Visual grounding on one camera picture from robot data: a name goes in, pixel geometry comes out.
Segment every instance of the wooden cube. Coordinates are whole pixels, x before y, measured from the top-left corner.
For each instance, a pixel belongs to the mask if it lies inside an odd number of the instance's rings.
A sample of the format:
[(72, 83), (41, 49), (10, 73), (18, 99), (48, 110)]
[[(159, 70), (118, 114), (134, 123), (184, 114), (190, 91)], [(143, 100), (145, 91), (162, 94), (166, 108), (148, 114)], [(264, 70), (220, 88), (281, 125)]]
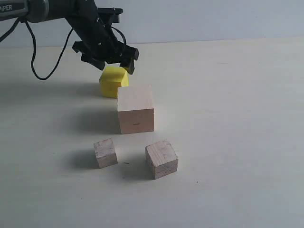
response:
[(118, 119), (122, 134), (154, 132), (150, 86), (118, 88)]
[(95, 155), (100, 168), (117, 164), (114, 143), (112, 139), (94, 143)]
[(122, 67), (108, 66), (104, 69), (99, 83), (102, 96), (117, 98), (117, 89), (129, 86), (128, 72)]
[(177, 171), (178, 158), (167, 140), (146, 146), (146, 161), (154, 179)]

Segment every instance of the yellow block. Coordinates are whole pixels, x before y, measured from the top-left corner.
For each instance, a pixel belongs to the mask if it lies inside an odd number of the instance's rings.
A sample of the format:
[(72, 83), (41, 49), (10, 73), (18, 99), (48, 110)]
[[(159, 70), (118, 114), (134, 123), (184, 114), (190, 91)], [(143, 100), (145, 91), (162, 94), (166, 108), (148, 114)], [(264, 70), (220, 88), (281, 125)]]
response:
[(102, 96), (117, 98), (118, 88), (129, 86), (128, 72), (122, 67), (108, 66), (103, 71), (99, 83)]

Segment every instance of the white table surface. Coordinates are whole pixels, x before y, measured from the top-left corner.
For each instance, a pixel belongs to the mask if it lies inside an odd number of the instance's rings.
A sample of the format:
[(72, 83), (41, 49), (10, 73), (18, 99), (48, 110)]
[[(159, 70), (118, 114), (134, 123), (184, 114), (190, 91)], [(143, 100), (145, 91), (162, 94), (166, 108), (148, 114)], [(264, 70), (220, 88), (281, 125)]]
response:
[[(131, 135), (71, 48), (46, 82), (31, 48), (0, 49), (0, 226), (303, 227), (304, 38), (137, 47), (156, 132)], [(41, 76), (60, 50), (38, 49)], [(119, 164), (97, 169), (109, 137)], [(163, 139), (179, 169), (151, 180), (144, 148)]]

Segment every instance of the white wall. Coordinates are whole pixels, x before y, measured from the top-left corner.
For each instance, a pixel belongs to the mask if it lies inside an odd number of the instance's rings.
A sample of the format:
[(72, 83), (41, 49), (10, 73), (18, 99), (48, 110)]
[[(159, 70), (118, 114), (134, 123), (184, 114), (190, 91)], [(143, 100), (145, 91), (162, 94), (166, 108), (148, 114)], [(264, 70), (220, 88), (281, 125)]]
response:
[[(128, 43), (287, 37), (304, 35), (303, 0), (95, 0), (99, 7), (123, 8), (117, 26)], [(0, 22), (0, 34), (13, 21)], [(69, 31), (64, 19), (33, 25), (39, 46), (62, 46)], [(70, 45), (78, 39), (74, 34)], [(0, 47), (31, 46), (18, 25)]]

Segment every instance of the wooden block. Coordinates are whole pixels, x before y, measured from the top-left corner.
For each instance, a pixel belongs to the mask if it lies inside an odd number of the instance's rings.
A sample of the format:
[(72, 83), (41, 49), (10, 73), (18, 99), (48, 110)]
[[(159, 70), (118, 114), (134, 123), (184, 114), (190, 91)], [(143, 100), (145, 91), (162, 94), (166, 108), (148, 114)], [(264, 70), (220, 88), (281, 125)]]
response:
[(103, 71), (99, 83), (102, 96), (117, 98), (117, 89), (129, 86), (128, 72), (122, 67), (108, 66)]
[(178, 158), (167, 140), (146, 146), (146, 161), (154, 179), (177, 171)]
[(150, 86), (118, 88), (118, 119), (122, 134), (154, 132)]
[(112, 139), (94, 143), (95, 155), (100, 168), (117, 164), (114, 143)]

